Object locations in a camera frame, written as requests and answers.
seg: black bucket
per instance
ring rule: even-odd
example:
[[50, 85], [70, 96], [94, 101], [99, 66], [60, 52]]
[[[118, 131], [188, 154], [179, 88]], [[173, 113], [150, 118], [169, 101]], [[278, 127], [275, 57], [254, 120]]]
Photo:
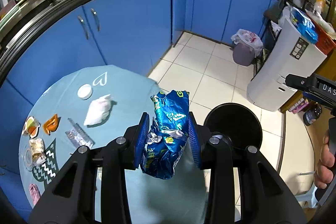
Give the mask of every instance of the black bucket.
[[223, 135], [231, 146], [245, 149], [254, 145], [258, 149], [263, 140], [261, 125], [254, 113], [247, 107], [226, 103], [215, 107], [205, 119], [204, 126], [216, 135]]

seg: human hand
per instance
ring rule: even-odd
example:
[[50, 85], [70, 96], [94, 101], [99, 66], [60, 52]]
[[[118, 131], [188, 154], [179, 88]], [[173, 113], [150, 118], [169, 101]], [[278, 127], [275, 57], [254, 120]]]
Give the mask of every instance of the human hand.
[[314, 183], [316, 187], [325, 189], [327, 183], [333, 180], [333, 172], [328, 167], [332, 167], [335, 163], [335, 156], [329, 151], [329, 131], [323, 138], [323, 146], [321, 147], [320, 160], [314, 174]]

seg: silver handle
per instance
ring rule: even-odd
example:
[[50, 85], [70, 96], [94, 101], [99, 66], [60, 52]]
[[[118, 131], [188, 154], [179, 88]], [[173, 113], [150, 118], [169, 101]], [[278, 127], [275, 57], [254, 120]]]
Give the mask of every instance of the silver handle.
[[84, 20], [82, 19], [81, 16], [77, 16], [79, 22], [81, 23], [82, 27], [83, 27], [83, 30], [84, 30], [84, 34], [85, 34], [85, 38], [86, 40], [89, 40], [89, 32], [87, 31], [86, 29], [86, 25], [85, 25], [85, 22]]
[[94, 10], [94, 8], [91, 8], [91, 13], [94, 17], [94, 20], [96, 22], [96, 25], [97, 25], [97, 31], [99, 32], [100, 31], [100, 21], [99, 21], [99, 18], [98, 18], [98, 15], [97, 15], [97, 12]]

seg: crumpled white tissue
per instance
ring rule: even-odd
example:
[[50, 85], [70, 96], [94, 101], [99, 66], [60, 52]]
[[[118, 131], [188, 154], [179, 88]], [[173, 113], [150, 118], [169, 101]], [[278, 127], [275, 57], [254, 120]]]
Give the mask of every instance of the crumpled white tissue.
[[110, 94], [107, 94], [93, 100], [89, 105], [84, 125], [93, 126], [102, 122], [110, 114], [110, 109], [112, 107], [111, 99], [112, 97]]

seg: light blue tablecloth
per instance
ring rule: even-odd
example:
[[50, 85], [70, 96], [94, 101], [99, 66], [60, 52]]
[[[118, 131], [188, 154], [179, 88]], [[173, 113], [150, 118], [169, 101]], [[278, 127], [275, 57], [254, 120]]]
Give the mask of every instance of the light blue tablecloth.
[[[77, 96], [78, 89], [84, 84], [93, 87], [93, 94], [88, 100], [81, 100]], [[53, 84], [39, 98], [29, 116], [34, 116], [41, 125], [55, 113], [61, 117], [56, 132], [51, 132], [49, 136], [44, 133], [41, 126], [38, 133], [38, 137], [43, 138], [46, 148], [54, 141], [54, 160], [61, 169], [71, 156], [70, 153], [76, 150], [65, 135], [65, 131], [71, 129], [68, 118], [77, 122], [95, 141], [93, 148], [102, 147], [124, 135], [129, 126], [138, 124], [143, 112], [147, 112], [152, 120], [154, 106], [150, 96], [159, 90], [153, 80], [113, 65], [85, 68]], [[113, 97], [108, 120], [99, 126], [83, 126], [90, 102], [106, 94], [111, 94]], [[20, 154], [28, 141], [29, 137], [21, 136]], [[53, 170], [52, 164], [54, 163], [47, 165], [51, 170]], [[22, 184], [33, 207], [29, 184], [36, 184], [41, 194], [44, 192], [44, 185], [47, 184], [33, 177], [33, 173], [25, 168], [21, 155], [19, 155], [19, 167]], [[125, 177], [133, 224], [202, 223], [207, 197], [204, 176], [202, 171], [196, 169], [189, 146], [186, 147], [176, 167], [175, 175], [170, 180], [153, 178], [143, 174], [140, 169], [126, 170]], [[97, 179], [95, 218], [99, 221], [100, 185], [101, 181]]]

